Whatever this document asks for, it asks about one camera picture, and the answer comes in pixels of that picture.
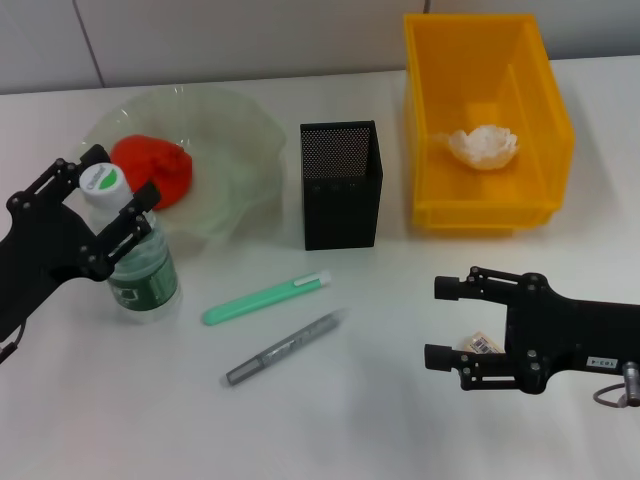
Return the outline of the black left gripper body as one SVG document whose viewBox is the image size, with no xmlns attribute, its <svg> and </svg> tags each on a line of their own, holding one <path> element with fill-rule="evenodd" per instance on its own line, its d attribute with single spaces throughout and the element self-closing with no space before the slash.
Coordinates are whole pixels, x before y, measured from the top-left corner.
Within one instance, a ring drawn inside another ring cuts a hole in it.
<svg viewBox="0 0 640 480">
<path fill-rule="evenodd" d="M 7 202 L 11 227 L 1 240 L 1 338 L 7 339 L 62 284 L 104 281 L 109 264 L 97 236 L 64 204 Z"/>
</svg>

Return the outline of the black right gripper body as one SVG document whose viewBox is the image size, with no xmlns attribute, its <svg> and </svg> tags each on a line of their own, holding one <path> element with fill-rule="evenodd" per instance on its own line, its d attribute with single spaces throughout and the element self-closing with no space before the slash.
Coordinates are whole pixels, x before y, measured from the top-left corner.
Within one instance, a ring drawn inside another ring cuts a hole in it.
<svg viewBox="0 0 640 480">
<path fill-rule="evenodd" d="M 506 288 L 505 304 L 505 352 L 527 394 L 564 371 L 624 377 L 639 368 L 637 305 L 567 298 L 534 274 Z"/>
</svg>

